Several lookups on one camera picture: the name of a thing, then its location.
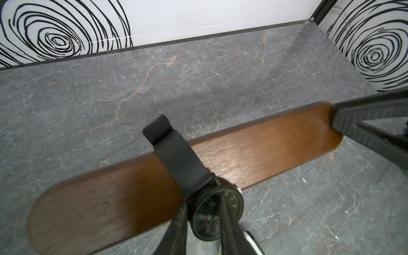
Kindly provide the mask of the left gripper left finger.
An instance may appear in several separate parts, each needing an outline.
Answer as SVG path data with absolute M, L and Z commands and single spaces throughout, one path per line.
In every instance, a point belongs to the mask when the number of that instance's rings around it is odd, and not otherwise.
M 154 255 L 186 255 L 188 206 L 183 203 L 171 221 Z

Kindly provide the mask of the black strap watch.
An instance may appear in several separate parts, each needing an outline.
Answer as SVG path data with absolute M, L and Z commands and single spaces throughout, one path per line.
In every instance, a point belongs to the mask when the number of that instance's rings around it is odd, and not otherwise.
M 212 173 L 181 134 L 173 129 L 166 116 L 160 115 L 142 133 L 183 192 L 188 208 L 188 221 L 194 235 L 202 241 L 220 239 L 218 208 L 221 197 L 231 207 L 234 218 L 239 221 L 244 207 L 241 190 Z

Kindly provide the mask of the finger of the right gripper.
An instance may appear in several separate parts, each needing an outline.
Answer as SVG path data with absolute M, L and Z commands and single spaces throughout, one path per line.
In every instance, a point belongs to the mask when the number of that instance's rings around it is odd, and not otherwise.
M 393 140 L 395 136 L 376 130 L 367 121 L 407 116 L 408 91 L 392 90 L 336 103 L 330 114 L 330 127 L 349 138 L 356 136 L 361 139 L 363 133 L 367 132 L 378 138 Z
M 408 168 L 408 134 L 394 135 L 364 122 L 354 125 L 352 139 L 388 159 L 402 169 Z

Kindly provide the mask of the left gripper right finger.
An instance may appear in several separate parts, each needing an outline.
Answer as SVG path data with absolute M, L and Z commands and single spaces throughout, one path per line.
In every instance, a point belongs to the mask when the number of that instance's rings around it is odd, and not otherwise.
M 255 249 L 245 238 L 238 222 L 221 197 L 219 206 L 221 245 L 223 255 L 257 255 Z

